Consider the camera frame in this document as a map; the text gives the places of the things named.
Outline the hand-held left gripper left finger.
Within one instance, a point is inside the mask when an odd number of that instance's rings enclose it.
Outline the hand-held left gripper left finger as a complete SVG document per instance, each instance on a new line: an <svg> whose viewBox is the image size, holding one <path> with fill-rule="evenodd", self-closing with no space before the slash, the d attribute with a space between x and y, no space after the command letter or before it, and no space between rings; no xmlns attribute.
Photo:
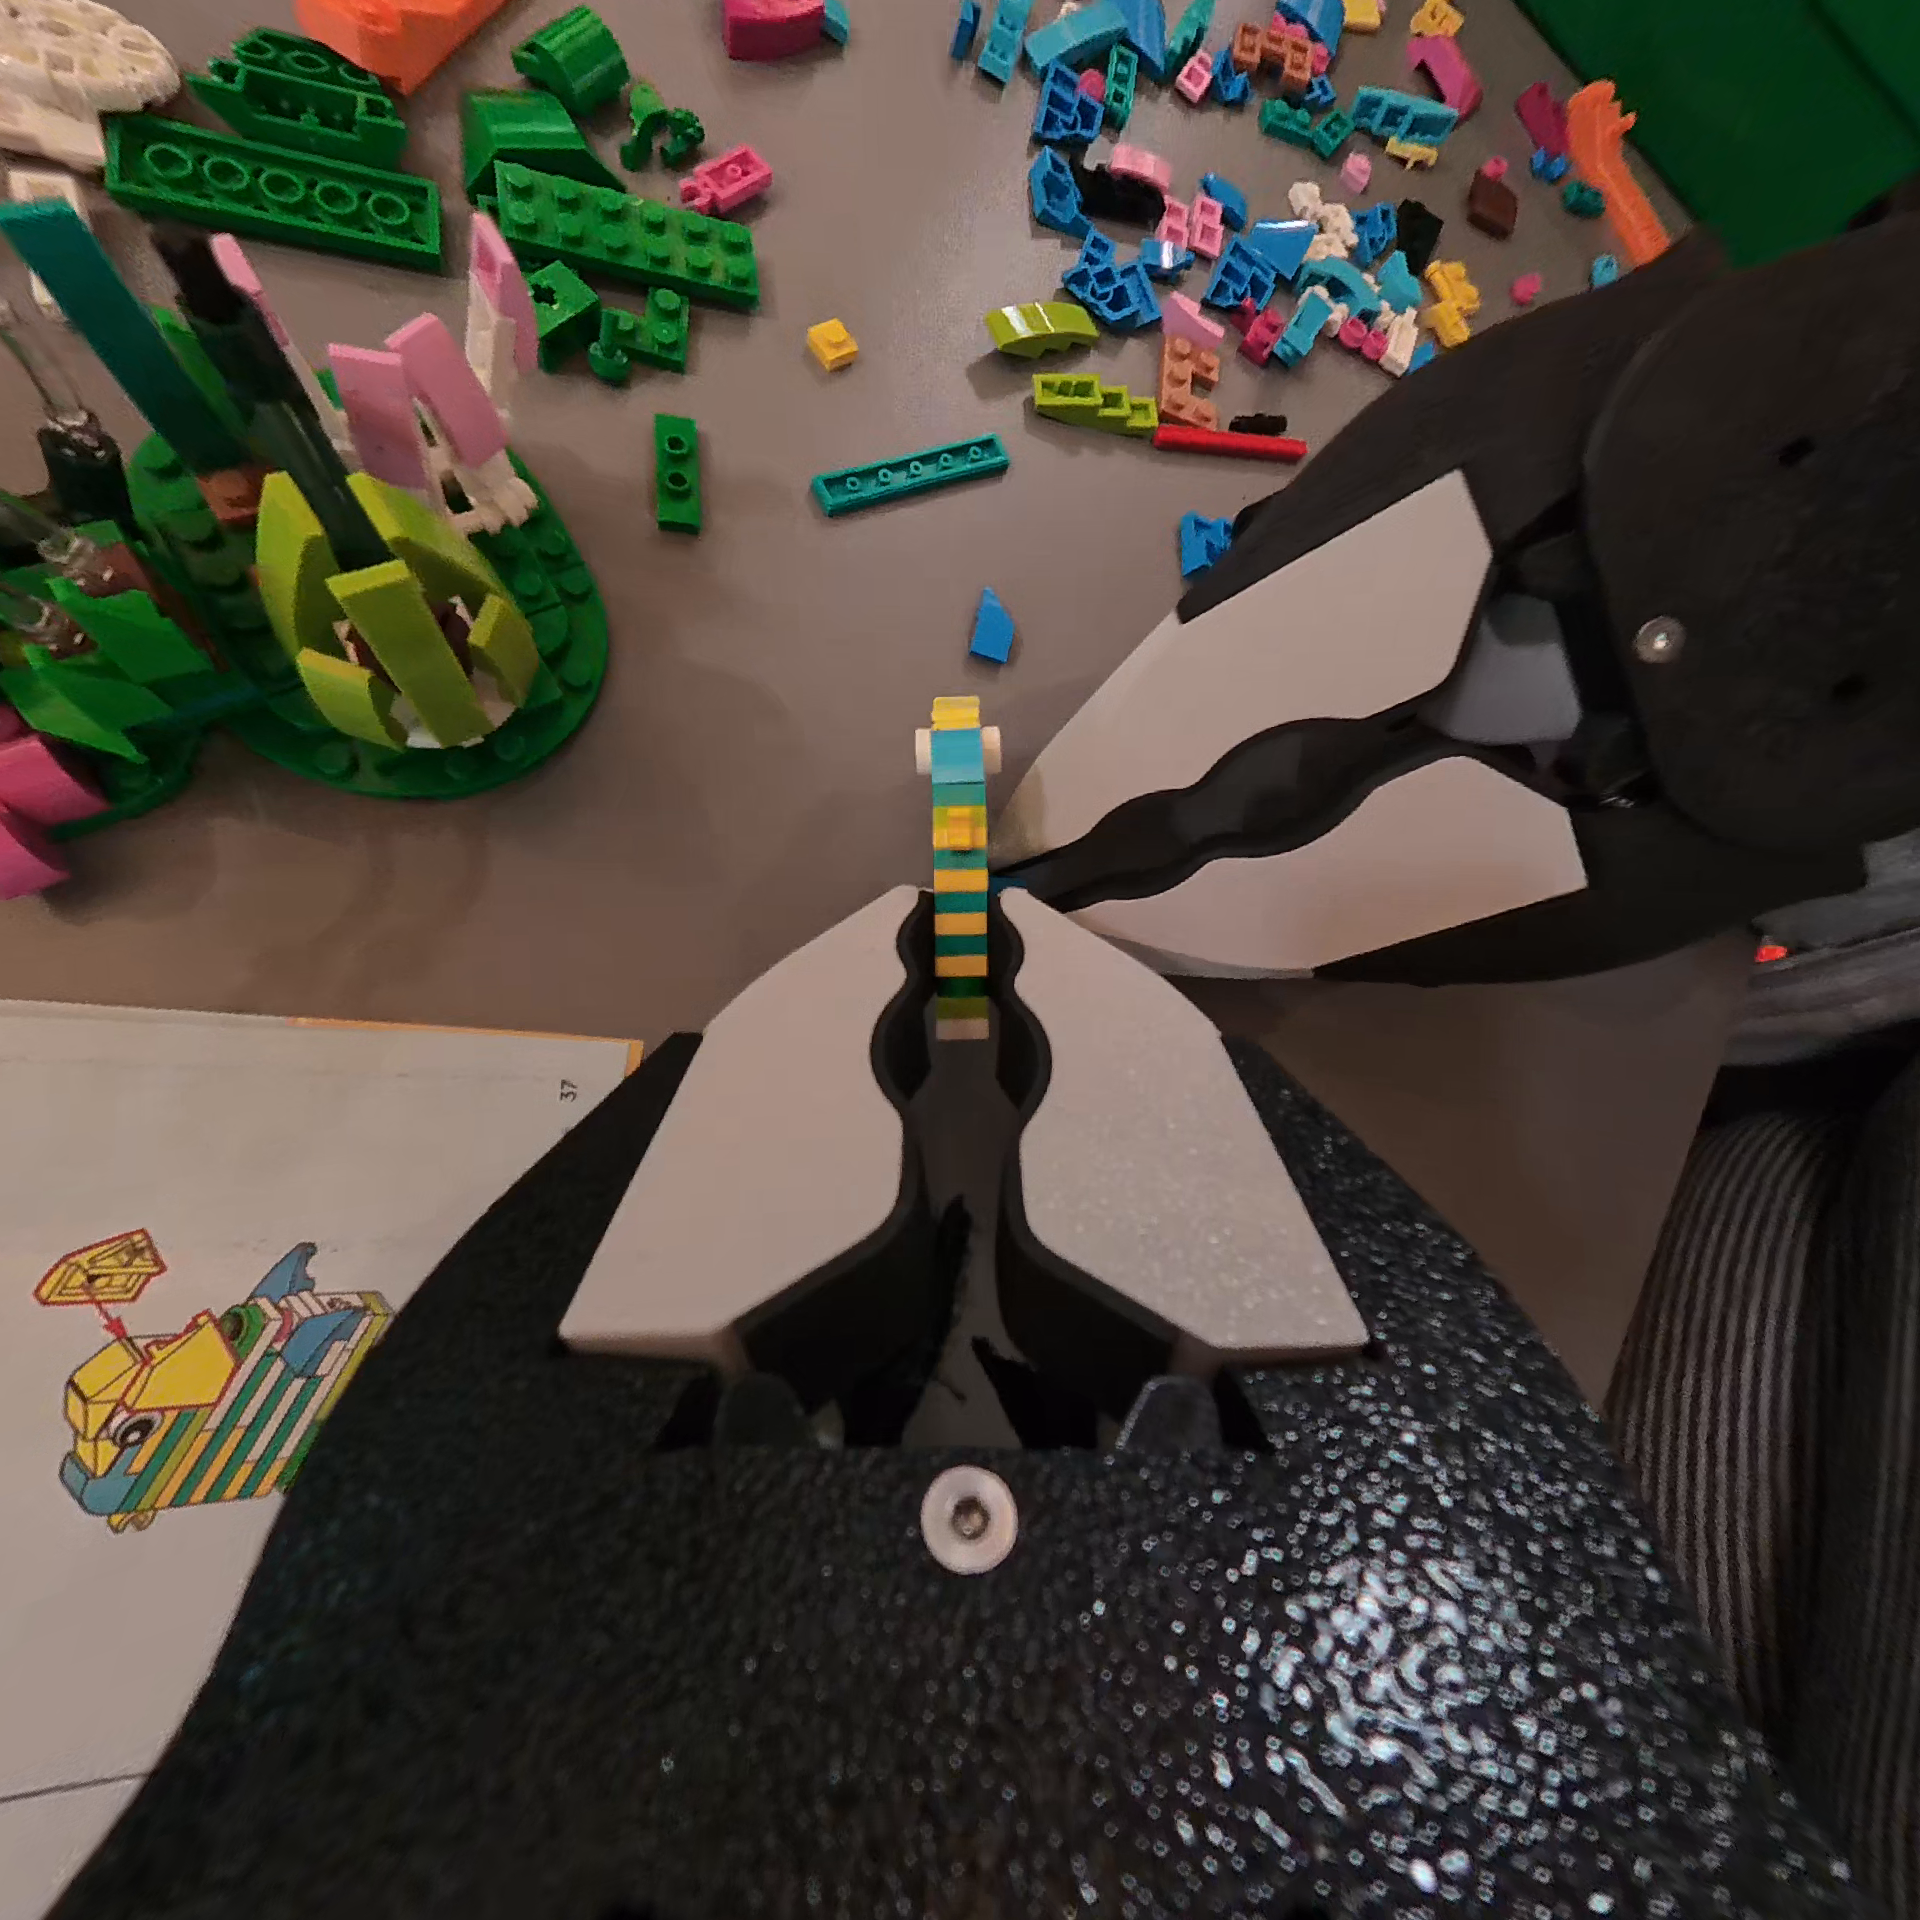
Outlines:
<svg viewBox="0 0 1920 1920"><path fill-rule="evenodd" d="M569 1358L776 1381L848 1448L908 1440L955 1329L973 1217L916 1122L933 1067L931 894L792 950L686 1039L557 1324Z"/></svg>

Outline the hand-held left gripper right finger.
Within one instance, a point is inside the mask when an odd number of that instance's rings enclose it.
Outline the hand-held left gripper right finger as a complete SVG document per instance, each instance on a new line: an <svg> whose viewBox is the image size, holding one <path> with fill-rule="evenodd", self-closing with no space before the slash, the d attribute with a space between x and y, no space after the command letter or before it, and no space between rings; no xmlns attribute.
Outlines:
<svg viewBox="0 0 1920 1920"><path fill-rule="evenodd" d="M993 1277L1020 1358L1096 1422L1157 1379L1345 1362L1369 1329L1220 1030L1163 974L993 899L1014 1108Z"/></svg>

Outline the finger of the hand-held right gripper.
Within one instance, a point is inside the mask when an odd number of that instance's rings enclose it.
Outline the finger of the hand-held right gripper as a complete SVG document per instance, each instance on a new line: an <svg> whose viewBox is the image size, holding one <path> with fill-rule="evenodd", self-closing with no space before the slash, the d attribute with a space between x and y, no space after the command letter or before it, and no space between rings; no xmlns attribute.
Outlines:
<svg viewBox="0 0 1920 1920"><path fill-rule="evenodd" d="M1480 749L1034 761L1034 898L1163 976L1308 978L1586 887L1569 809Z"/></svg>
<svg viewBox="0 0 1920 1920"><path fill-rule="evenodd" d="M1212 607L1163 613L1021 773L993 860L1064 851L1121 804L1195 788L1259 733L1368 719L1437 689L1492 560L1467 474L1452 467Z"/></svg>

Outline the striped toy brick fish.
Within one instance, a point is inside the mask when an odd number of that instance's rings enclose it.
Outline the striped toy brick fish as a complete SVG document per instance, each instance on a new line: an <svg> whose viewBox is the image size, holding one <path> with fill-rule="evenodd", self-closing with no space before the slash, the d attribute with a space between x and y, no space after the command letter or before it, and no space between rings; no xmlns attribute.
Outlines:
<svg viewBox="0 0 1920 1920"><path fill-rule="evenodd" d="M977 1043L991 1036L987 784L1000 733L982 724L976 696L944 693L916 732L913 755L930 793L931 1034Z"/></svg>

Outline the grey desk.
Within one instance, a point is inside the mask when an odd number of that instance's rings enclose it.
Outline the grey desk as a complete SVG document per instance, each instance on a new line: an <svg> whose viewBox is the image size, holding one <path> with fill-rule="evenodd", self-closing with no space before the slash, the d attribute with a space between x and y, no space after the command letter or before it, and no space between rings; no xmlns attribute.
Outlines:
<svg viewBox="0 0 1920 1920"><path fill-rule="evenodd" d="M927 870L910 738L977 688L1007 791L1177 600L1185 512L1280 467L1032 416L984 313L1057 291L1034 225L1036 83L950 57L957 3L845 3L849 39L730 60L716 3L591 3L708 150L773 169L761 300L699 308L684 373L528 381L516 447L611 620L588 725L528 780L405 806L218 735L186 791L3 904L3 996L621 1036L701 1025ZM839 319L824 371L810 323ZM703 526L659 532L654 413L701 438ZM828 519L828 467L997 433L990 481ZM982 587L1005 666L968 657ZM1478 1248L1599 1403L1735 1011L1738 933L1546 984L1192 988Z"/></svg>

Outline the lime stepped brick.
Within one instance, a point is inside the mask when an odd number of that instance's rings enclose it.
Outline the lime stepped brick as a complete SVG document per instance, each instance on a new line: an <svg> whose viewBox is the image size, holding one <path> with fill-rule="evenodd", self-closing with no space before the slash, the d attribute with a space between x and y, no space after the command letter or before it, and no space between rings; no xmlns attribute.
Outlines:
<svg viewBox="0 0 1920 1920"><path fill-rule="evenodd" d="M1029 404L1039 419L1116 438L1152 440L1160 430L1156 396L1136 396L1121 381L1103 381L1086 371L1034 373Z"/></svg>

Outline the orange coral brick piece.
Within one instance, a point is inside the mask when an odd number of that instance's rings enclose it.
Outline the orange coral brick piece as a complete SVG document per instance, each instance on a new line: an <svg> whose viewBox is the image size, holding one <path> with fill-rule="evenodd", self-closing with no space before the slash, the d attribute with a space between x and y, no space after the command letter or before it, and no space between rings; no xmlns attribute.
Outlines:
<svg viewBox="0 0 1920 1920"><path fill-rule="evenodd" d="M1622 107L1609 78L1572 92L1564 114L1572 171L1599 194L1622 263L1632 270L1650 266L1672 240L1625 155L1636 114Z"/></svg>

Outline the pile of small colourful bricks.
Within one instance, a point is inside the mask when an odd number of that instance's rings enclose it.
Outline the pile of small colourful bricks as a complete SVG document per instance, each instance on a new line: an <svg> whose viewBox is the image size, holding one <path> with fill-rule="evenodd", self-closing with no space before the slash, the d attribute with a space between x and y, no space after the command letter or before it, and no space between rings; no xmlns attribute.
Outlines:
<svg viewBox="0 0 1920 1920"><path fill-rule="evenodd" d="M1296 369L1331 343L1381 375L1465 346L1465 238L1518 234L1522 186L1604 213L1572 169L1567 100L1515 102L1522 163L1430 177L1484 103L1461 3L957 3L950 57L1034 81L1029 221L1068 244L1061 294L1099 333L1160 339L1160 419L1205 424L1220 350Z"/></svg>

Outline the green plastic bin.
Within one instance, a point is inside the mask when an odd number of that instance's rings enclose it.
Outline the green plastic bin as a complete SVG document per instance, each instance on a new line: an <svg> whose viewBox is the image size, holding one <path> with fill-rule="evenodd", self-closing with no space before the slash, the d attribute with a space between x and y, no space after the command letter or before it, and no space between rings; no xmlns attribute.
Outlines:
<svg viewBox="0 0 1920 1920"><path fill-rule="evenodd" d="M1917 171L1914 1L1522 1L1636 116L1632 142L1729 261L1836 238Z"/></svg>

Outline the teal brick plate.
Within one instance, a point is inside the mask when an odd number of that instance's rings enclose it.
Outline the teal brick plate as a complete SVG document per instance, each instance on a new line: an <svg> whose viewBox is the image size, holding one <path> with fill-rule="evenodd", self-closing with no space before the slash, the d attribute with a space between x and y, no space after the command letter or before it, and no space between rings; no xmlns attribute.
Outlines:
<svg viewBox="0 0 1920 1920"><path fill-rule="evenodd" d="M822 516L845 517L996 477L1007 467L1005 444L984 433L829 467L810 477L807 491Z"/></svg>

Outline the toy brick instruction booklet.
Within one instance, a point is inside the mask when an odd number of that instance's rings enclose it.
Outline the toy brick instruction booklet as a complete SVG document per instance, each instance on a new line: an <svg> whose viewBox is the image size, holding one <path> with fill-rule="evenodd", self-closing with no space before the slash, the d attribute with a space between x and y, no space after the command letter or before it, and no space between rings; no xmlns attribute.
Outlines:
<svg viewBox="0 0 1920 1920"><path fill-rule="evenodd" d="M3 1916L54 1907L157 1763L400 1308L639 1057L3 1004Z"/></svg>

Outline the green toy brick plant model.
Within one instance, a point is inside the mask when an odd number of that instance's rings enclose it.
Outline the green toy brick plant model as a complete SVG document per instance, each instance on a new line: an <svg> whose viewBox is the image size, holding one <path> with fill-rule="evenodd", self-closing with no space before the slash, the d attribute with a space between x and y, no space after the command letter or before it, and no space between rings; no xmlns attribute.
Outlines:
<svg viewBox="0 0 1920 1920"><path fill-rule="evenodd" d="M422 313L323 368L229 232L155 234L172 305L138 300L68 201L6 204L3 250L147 425L122 454L3 309L47 474L3 491L3 899L172 800L216 733L342 793L446 802L584 728L609 618L510 447L543 316L488 213L460 343Z"/></svg>

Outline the pile of green bricks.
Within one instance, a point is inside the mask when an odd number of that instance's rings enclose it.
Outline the pile of green bricks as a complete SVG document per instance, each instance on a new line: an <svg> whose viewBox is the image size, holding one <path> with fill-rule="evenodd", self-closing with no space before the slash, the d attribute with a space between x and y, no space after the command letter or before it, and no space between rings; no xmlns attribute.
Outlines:
<svg viewBox="0 0 1920 1920"><path fill-rule="evenodd" d="M730 312L760 300L756 240L731 217L636 194L603 163L588 120L625 96L621 157L666 133L690 157L701 132L636 78L594 3L573 3L510 52L513 88L460 103L461 191L507 261L568 267ZM440 188L404 166L409 126L391 85L298 31L250 28L186 75L203 126L147 107L106 120L107 198L150 224L229 232L360 266L437 275Z"/></svg>

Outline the orange toy brick piece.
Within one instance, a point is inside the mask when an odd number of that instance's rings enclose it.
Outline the orange toy brick piece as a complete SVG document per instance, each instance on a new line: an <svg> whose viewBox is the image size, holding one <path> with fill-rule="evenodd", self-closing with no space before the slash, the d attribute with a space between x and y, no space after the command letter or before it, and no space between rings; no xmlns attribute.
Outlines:
<svg viewBox="0 0 1920 1920"><path fill-rule="evenodd" d="M299 31L411 96L507 1L293 1Z"/></svg>

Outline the pile of white bricks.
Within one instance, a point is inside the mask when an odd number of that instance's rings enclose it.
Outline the pile of white bricks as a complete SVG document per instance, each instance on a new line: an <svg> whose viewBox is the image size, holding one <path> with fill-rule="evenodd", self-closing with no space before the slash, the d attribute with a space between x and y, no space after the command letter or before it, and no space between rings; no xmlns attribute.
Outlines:
<svg viewBox="0 0 1920 1920"><path fill-rule="evenodd" d="M2 3L3 188L24 177L98 177L109 116L180 96L173 53L147 28L98 1Z"/></svg>

